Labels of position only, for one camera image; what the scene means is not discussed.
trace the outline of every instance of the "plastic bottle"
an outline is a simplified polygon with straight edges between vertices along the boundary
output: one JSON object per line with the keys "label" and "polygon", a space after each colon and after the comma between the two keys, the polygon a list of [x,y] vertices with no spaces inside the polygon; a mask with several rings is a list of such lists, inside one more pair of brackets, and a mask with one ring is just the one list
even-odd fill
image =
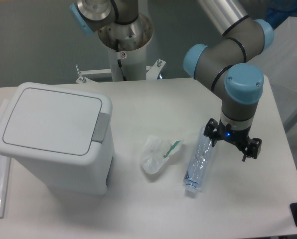
{"label": "plastic bottle", "polygon": [[199,132],[198,140],[191,156],[187,172],[184,177],[185,191],[195,195],[196,189],[202,186],[206,166],[211,159],[213,147],[209,137],[204,136],[205,127]]}

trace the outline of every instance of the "white stand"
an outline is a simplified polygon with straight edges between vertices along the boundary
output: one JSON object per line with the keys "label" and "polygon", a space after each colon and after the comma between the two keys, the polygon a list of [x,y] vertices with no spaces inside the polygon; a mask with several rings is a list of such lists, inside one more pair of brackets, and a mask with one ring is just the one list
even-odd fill
{"label": "white stand", "polygon": [[[163,60],[158,59],[153,66],[147,66],[147,80],[157,80],[158,77],[160,77],[160,72],[165,66],[166,62]],[[91,70],[91,71],[80,71],[78,66],[77,67],[77,73],[79,78],[77,79],[77,83],[87,83],[92,79],[98,79],[98,78],[108,78],[112,77],[112,71],[111,69],[103,69],[103,70]]]}

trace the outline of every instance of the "tabletop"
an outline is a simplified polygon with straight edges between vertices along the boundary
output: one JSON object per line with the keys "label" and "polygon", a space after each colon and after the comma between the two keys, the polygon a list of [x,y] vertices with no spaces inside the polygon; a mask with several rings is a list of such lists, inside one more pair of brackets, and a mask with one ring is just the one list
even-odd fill
{"label": "tabletop", "polygon": [[[0,238],[254,238],[297,234],[289,204],[297,171],[269,85],[250,137],[262,139],[257,159],[218,142],[201,192],[184,193],[183,177],[197,134],[219,120],[221,101],[192,78],[62,85],[108,95],[115,147],[108,191],[89,196],[50,190],[14,159]],[[16,88],[0,88],[2,100]],[[140,166],[148,135],[184,139],[155,175]]]}

